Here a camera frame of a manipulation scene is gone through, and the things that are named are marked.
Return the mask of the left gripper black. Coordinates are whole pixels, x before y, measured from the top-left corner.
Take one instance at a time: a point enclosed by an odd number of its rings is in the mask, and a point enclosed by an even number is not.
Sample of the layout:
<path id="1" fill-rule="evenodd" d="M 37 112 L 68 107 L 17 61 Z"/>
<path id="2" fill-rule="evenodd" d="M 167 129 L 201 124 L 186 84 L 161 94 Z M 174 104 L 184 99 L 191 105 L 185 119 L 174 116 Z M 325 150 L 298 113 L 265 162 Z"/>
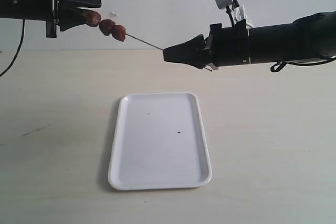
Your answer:
<path id="1" fill-rule="evenodd" d="M 45 21 L 47 38 L 57 37 L 57 25 L 60 31 L 85 25 L 87 23 L 84 17 L 85 10 L 79 7 L 100 8 L 101 0 L 59 0 L 59 7 L 66 10 L 58 15 L 58 0 L 47 0 L 47 20 Z"/>

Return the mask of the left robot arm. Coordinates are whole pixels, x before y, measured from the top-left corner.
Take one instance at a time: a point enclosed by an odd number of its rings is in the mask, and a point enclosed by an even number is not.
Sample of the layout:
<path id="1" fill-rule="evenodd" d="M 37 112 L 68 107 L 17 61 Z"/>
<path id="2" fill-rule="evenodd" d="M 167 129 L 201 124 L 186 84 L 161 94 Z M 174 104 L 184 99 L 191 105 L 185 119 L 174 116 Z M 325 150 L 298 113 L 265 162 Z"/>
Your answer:
<path id="1" fill-rule="evenodd" d="M 88 8 L 100 8 L 101 0 L 1 0 L 1 18 L 46 23 L 46 37 L 56 38 L 57 27 L 66 31 L 87 23 Z"/>

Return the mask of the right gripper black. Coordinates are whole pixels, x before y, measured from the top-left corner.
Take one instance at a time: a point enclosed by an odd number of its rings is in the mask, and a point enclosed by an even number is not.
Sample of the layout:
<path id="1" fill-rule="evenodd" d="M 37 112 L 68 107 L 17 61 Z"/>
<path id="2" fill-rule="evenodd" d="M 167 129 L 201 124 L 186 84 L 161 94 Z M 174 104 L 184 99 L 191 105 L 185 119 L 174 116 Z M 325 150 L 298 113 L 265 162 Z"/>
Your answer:
<path id="1" fill-rule="evenodd" d="M 245 20 L 232 27 L 221 23 L 211 24 L 206 38 L 197 35 L 191 40 L 163 49 L 163 60 L 170 63 L 184 63 L 197 69 L 205 66 L 212 70 L 220 67 L 250 64 L 249 30 Z"/>

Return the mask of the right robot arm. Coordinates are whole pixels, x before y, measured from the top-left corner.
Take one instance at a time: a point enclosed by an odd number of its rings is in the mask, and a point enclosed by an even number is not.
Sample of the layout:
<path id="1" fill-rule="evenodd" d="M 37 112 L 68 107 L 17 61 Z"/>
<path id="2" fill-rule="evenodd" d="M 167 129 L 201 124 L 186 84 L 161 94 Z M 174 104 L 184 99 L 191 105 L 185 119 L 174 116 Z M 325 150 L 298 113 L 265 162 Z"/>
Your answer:
<path id="1" fill-rule="evenodd" d="M 318 66 L 335 61 L 335 12 L 317 13 L 293 23 L 248 28 L 243 19 L 232 27 L 211 24 L 208 37 L 198 35 L 162 49 L 163 60 L 203 69 L 273 63 Z"/>

